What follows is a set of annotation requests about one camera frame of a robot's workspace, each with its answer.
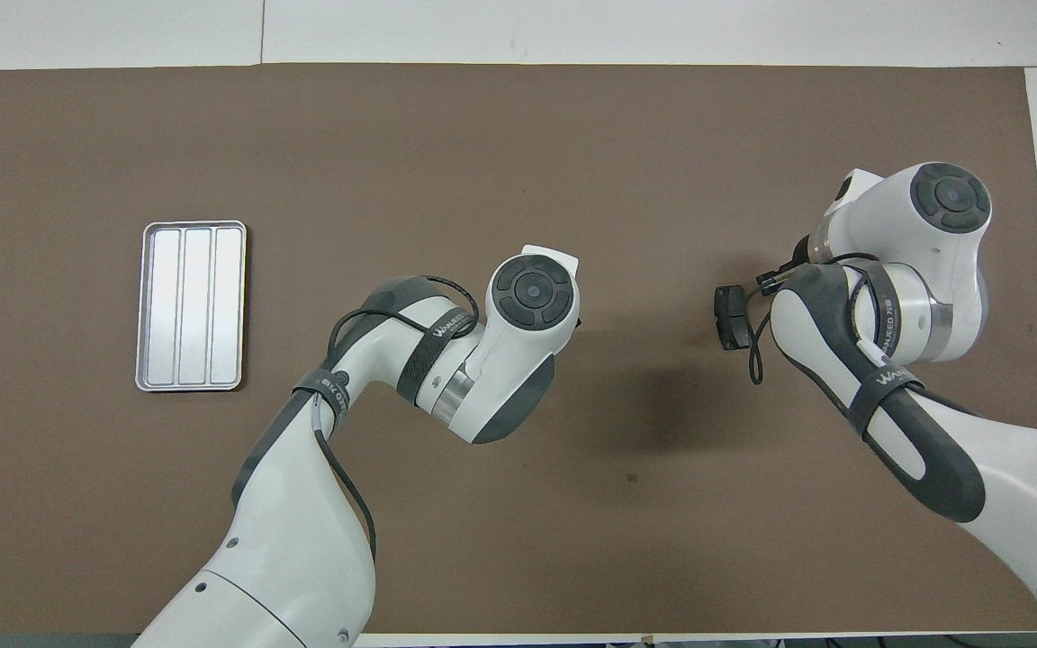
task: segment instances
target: brown table surface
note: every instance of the brown table surface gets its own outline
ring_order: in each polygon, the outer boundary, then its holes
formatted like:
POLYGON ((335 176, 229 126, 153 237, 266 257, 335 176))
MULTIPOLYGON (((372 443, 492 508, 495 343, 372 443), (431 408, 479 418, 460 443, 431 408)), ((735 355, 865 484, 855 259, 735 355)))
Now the brown table surface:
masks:
POLYGON ((1037 630, 720 283, 785 261, 859 166, 991 190, 991 318, 927 386, 1037 426, 1037 187, 1017 69, 289 64, 0 72, 0 631, 138 631, 331 325, 389 276, 481 294, 581 261, 539 408, 467 446, 371 389, 337 451, 379 523, 368 631, 1037 630), (246 385, 133 385, 148 222, 250 227, 246 385))

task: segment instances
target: white floor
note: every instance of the white floor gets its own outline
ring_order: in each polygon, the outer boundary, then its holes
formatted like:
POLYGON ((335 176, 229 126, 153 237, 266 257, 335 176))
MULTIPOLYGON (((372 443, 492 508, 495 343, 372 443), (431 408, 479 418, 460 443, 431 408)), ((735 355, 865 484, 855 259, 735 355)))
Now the white floor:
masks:
POLYGON ((1026 66, 1037 159, 1037 0, 0 0, 0 69, 281 61, 1026 66))

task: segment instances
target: velcro cable strap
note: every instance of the velcro cable strap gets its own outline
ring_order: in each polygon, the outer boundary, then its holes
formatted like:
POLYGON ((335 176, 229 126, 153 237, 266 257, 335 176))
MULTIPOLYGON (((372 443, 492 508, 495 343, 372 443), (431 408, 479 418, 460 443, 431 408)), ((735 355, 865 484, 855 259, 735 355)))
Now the velcro cable strap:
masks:
POLYGON ((399 384, 395 386, 395 391, 398 391, 400 397, 415 405, 419 390, 423 389, 423 381, 427 373, 431 372, 443 349, 450 344, 450 338, 467 327, 472 318, 469 312, 455 307, 446 311, 443 317, 438 318, 431 328, 423 333, 423 338, 415 345, 411 358, 408 358, 407 364, 402 366, 399 384))
POLYGON ((907 372, 902 366, 891 364, 879 366, 864 379, 863 385, 859 386, 859 392, 856 393, 847 410, 847 422, 861 438, 865 438, 871 416, 875 415, 882 399, 894 390, 909 385, 923 386, 914 373, 907 372))
POLYGON ((346 392, 344 376, 345 373, 337 376, 326 369, 311 369, 291 390, 291 392, 302 390, 321 394, 323 400, 334 411, 332 430, 338 426, 338 423, 342 422, 342 418, 351 410, 351 394, 346 392))
POLYGON ((894 356, 894 350, 898 348, 898 330, 902 328, 902 318, 898 316, 898 292, 894 290, 891 276, 886 274, 886 267, 880 262, 870 259, 852 258, 842 263, 867 276, 867 284, 876 305, 875 344, 888 356, 894 356))

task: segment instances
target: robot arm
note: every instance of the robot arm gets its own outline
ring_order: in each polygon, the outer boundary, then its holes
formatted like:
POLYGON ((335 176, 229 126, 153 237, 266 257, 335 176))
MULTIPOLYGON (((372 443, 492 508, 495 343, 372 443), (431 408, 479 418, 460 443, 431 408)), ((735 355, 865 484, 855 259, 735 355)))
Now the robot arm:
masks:
POLYGON ((875 177, 848 176, 808 238, 811 262, 783 274, 775 342, 910 495, 979 538, 1037 597, 1037 430, 970 414, 902 366, 957 358, 979 335, 976 257, 990 198, 953 165, 875 177))
POLYGON ((299 382, 235 480, 226 540, 136 645, 349 647, 369 618, 373 557, 325 444, 371 382, 472 443, 535 408, 580 311, 577 259, 527 246, 491 278, 486 325, 423 276, 384 283, 299 382))

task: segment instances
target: rectangular metal tray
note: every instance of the rectangular metal tray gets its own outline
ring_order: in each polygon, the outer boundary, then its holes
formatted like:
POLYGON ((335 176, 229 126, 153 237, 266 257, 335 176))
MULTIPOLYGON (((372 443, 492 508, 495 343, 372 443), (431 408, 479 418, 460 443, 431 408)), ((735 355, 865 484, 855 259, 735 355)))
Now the rectangular metal tray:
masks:
POLYGON ((227 391, 243 381, 247 226, 152 222, 143 230, 135 385, 227 391))

